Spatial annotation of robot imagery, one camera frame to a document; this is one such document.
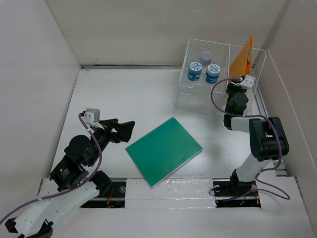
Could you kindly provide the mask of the blue jar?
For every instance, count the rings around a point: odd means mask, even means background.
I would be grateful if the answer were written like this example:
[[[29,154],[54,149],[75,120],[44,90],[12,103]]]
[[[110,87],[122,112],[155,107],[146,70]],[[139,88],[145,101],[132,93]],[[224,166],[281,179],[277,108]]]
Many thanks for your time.
[[[203,66],[200,62],[193,61],[189,64],[187,78],[190,81],[198,81],[200,79]]]
[[[215,84],[219,78],[221,67],[217,64],[209,64],[206,70],[205,81],[209,84]]]

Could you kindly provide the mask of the orange clip folder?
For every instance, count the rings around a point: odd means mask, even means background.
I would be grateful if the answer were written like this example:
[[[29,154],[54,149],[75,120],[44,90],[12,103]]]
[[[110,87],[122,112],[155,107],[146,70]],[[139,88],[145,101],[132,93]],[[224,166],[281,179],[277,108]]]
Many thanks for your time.
[[[226,86],[229,85],[231,79],[239,79],[241,76],[249,75],[251,72],[252,63],[252,49],[253,49],[253,34],[250,35],[243,47],[230,44],[229,58],[233,60],[228,71],[228,78],[230,79]]]

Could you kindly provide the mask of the green clip folder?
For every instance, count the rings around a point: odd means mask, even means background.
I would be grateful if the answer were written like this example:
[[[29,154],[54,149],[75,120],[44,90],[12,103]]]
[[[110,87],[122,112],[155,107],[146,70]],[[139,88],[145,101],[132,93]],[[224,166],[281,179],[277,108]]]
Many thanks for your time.
[[[174,173],[202,150],[202,146],[174,117],[126,148],[151,187]]]

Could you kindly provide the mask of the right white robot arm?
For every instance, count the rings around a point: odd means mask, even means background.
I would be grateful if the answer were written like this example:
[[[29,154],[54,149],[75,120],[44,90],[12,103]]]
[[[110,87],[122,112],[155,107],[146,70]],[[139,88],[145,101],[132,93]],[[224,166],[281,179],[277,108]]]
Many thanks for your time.
[[[244,163],[235,169],[230,177],[228,189],[234,195],[241,195],[255,184],[256,175],[264,169],[269,160],[279,159],[289,152],[289,143],[280,118],[249,119],[244,117],[248,103],[246,89],[229,83],[226,89],[228,99],[223,117],[224,126],[229,130],[249,134],[251,152]]]

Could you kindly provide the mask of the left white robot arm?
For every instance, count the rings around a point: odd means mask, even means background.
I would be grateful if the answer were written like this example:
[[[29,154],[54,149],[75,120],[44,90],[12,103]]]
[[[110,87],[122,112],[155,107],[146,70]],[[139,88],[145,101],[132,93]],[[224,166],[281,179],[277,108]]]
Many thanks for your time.
[[[58,221],[71,211],[92,198],[112,193],[111,179],[99,169],[102,152],[109,143],[128,142],[135,122],[108,119],[100,127],[91,128],[82,114],[79,120],[89,136],[73,137],[64,157],[43,180],[38,196],[1,219],[9,233],[20,238],[50,238]]]

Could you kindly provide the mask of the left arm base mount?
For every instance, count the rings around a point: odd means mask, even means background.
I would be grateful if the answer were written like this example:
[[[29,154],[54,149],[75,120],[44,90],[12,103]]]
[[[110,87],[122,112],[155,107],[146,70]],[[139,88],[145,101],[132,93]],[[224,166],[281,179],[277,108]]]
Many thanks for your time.
[[[125,207],[125,193],[126,193],[126,178],[111,179],[112,184],[109,191],[104,195],[99,195],[80,208],[124,208]]]

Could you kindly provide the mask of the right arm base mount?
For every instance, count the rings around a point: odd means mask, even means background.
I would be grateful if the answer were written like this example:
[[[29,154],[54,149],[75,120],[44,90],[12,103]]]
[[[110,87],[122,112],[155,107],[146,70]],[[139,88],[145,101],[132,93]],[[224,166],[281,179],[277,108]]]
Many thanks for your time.
[[[260,208],[256,182],[233,184],[229,178],[212,180],[210,195],[214,196],[216,208]]]

